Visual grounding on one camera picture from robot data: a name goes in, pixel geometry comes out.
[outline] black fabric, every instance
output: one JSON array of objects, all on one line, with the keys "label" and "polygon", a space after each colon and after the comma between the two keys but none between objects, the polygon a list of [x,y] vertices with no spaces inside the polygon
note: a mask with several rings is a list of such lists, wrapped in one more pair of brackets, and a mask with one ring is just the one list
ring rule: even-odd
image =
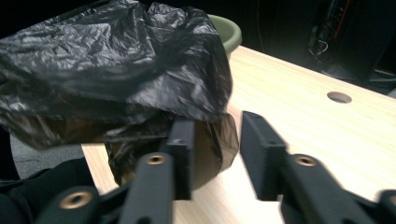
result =
[{"label": "black fabric", "polygon": [[17,168],[12,158],[9,133],[0,126],[0,179],[20,179]]},{"label": "black fabric", "polygon": [[94,186],[84,158],[65,161],[14,188],[0,188],[0,224],[33,223],[46,204],[66,189]]}]

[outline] hole in table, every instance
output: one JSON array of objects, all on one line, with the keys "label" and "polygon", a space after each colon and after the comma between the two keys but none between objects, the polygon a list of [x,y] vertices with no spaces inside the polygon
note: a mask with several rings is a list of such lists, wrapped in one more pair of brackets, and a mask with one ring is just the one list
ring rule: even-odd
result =
[{"label": "hole in table", "polygon": [[352,102],[352,98],[350,98],[350,96],[346,95],[345,93],[341,93],[339,91],[331,91],[327,93],[327,97],[340,104],[348,104]]}]

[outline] green bowl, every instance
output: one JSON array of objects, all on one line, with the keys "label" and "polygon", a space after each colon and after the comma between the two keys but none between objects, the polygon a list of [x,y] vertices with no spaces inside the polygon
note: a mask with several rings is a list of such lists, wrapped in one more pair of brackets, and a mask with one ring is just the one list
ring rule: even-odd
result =
[{"label": "green bowl", "polygon": [[231,53],[242,43],[241,29],[235,22],[228,19],[214,15],[208,16],[218,30],[227,57],[230,59]]}]

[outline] light wood tabletop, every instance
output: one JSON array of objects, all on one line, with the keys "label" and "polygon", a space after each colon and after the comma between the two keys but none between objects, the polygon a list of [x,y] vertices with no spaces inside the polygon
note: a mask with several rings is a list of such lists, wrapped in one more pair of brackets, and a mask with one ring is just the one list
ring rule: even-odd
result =
[{"label": "light wood tabletop", "polygon": [[[376,201],[396,189],[396,100],[239,47],[230,60],[233,95],[228,111],[263,116],[290,154],[319,159],[343,188]],[[338,103],[337,98],[349,103]],[[116,187],[103,145],[83,145],[95,185]],[[283,223],[278,202],[260,202],[238,155],[231,168],[174,202],[175,223]]]}]

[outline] plastic bag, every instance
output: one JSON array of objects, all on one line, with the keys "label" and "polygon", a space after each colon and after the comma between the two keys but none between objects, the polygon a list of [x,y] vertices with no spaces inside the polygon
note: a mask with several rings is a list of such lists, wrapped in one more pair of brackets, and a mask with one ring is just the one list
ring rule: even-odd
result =
[{"label": "plastic bag", "polygon": [[[215,122],[196,121],[194,126],[193,185],[198,189],[221,171],[229,168],[239,150],[238,136],[233,117],[225,115]],[[108,144],[109,165],[116,182],[121,185],[134,179],[139,158],[158,151],[160,139]]]},{"label": "plastic bag", "polygon": [[[0,83],[7,130],[34,148],[107,143],[118,180],[133,169],[131,155],[167,137],[176,116],[228,120],[232,91],[224,48],[202,10],[131,0],[96,2],[0,39]],[[225,161],[211,158],[231,165],[237,149]],[[210,153],[202,155],[201,164]],[[222,164],[206,168],[217,174]]]}]

